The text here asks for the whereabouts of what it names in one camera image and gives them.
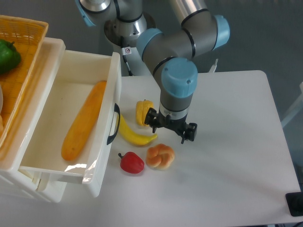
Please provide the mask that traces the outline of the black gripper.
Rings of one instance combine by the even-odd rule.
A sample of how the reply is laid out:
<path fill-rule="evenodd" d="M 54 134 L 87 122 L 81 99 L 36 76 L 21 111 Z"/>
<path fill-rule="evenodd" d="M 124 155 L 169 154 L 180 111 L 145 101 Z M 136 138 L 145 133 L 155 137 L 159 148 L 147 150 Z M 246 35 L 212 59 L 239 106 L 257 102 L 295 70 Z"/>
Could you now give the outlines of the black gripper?
<path fill-rule="evenodd" d="M 181 139 L 181 144 L 186 140 L 194 141 L 197 133 L 196 123 L 186 123 L 186 112 L 167 112 L 157 113 L 157 111 L 150 107 L 147 111 L 144 124 L 149 125 L 152 128 L 152 132 L 155 133 L 157 128 L 166 128 L 174 131 Z"/>

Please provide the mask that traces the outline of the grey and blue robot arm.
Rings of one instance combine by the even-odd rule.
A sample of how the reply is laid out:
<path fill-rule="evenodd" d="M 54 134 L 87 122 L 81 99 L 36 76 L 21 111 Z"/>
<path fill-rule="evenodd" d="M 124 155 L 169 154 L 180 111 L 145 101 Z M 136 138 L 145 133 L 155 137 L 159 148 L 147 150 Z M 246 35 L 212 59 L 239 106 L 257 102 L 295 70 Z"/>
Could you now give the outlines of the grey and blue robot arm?
<path fill-rule="evenodd" d="M 159 109 L 150 108 L 144 124 L 153 130 L 166 128 L 183 141 L 193 141 L 197 124 L 186 123 L 197 86 L 196 56 L 225 45 L 230 37 L 228 21 L 212 15 L 202 0 L 172 0 L 180 31 L 165 35 L 143 11 L 140 0 L 78 0 L 76 5 L 87 26 L 105 19 L 108 41 L 118 46 L 126 61 L 126 49 L 135 48 L 160 88 Z"/>

